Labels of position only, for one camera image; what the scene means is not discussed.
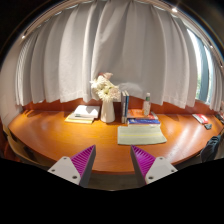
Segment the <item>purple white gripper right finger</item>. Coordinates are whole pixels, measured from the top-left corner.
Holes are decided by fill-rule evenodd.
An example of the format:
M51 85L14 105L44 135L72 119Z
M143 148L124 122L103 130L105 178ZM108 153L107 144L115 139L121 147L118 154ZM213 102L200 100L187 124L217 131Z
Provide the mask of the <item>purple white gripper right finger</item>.
M148 185L177 172L177 169L166 158L154 157L137 146L131 146L130 154L140 186Z

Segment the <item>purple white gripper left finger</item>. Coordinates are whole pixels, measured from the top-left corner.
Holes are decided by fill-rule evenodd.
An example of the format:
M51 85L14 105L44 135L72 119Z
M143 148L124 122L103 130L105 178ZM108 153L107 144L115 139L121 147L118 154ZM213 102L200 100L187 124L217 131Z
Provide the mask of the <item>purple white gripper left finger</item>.
M92 145L72 157L63 156L49 172L81 187L87 187L96 156L96 146Z

